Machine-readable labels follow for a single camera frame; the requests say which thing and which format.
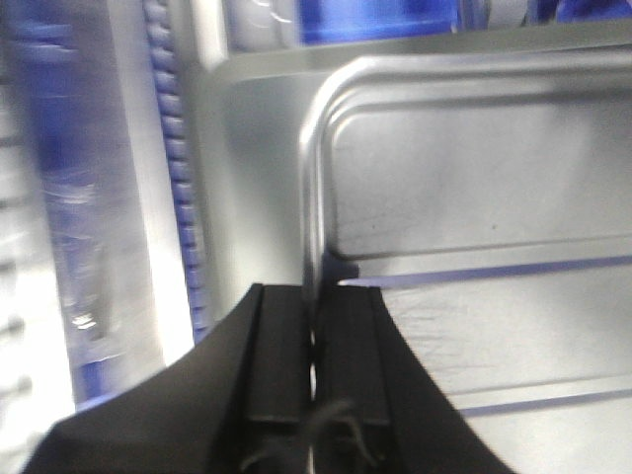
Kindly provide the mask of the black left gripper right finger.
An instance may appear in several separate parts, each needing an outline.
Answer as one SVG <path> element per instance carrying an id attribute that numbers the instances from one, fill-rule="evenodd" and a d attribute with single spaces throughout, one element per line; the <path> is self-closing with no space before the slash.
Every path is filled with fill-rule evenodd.
<path id="1" fill-rule="evenodd" d="M 325 291 L 316 399 L 351 408 L 314 448 L 319 473 L 508 473 L 418 361 L 376 287 Z"/>

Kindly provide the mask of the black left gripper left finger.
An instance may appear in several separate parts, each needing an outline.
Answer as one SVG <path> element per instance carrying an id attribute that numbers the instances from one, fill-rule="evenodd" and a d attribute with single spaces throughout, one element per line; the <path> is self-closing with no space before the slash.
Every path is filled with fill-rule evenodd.
<path id="1" fill-rule="evenodd" d="M 311 432 L 301 290 L 253 285 L 190 352 L 57 423 L 29 473 L 303 473 Z"/>

